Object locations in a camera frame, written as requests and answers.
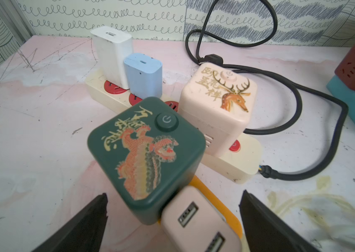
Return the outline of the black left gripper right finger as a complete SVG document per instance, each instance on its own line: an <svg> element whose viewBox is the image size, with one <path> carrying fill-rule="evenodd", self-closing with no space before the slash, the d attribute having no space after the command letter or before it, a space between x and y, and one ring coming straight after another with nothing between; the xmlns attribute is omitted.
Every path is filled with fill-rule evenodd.
<svg viewBox="0 0 355 252"><path fill-rule="evenodd" d="M246 190L242 194L239 209L251 252L318 251Z"/></svg>

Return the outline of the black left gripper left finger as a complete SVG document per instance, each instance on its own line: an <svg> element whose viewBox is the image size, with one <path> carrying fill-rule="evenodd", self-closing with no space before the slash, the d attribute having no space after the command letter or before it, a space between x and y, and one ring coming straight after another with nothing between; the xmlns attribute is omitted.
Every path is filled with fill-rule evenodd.
<svg viewBox="0 0 355 252"><path fill-rule="evenodd" d="M35 252L98 252L107 223L108 198L105 193L95 197Z"/></svg>

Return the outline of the pink dual USB charger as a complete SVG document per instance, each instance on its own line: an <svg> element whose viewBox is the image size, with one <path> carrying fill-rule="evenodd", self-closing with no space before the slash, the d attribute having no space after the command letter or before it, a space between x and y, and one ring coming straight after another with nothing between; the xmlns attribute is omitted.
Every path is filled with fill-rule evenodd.
<svg viewBox="0 0 355 252"><path fill-rule="evenodd" d="M169 202L161 225L179 252L241 252L238 235L195 187L186 186Z"/></svg>

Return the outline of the orange power strip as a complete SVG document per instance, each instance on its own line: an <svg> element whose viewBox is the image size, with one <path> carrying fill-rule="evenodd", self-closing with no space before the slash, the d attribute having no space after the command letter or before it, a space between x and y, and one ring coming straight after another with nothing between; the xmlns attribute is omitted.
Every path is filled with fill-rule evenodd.
<svg viewBox="0 0 355 252"><path fill-rule="evenodd" d="M243 238L242 225L239 219L226 207L222 201L196 176L194 175L192 181L189 184L197 188L208 201L218 210L221 216L231 229L238 235L240 239Z"/></svg>

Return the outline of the green dragon cube socket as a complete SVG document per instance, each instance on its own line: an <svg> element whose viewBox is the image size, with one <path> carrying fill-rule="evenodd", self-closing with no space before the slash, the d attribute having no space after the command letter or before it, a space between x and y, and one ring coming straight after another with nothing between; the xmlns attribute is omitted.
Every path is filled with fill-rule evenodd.
<svg viewBox="0 0 355 252"><path fill-rule="evenodd" d="M193 179L204 135L157 97L148 97L95 128L88 149L133 215L156 223Z"/></svg>

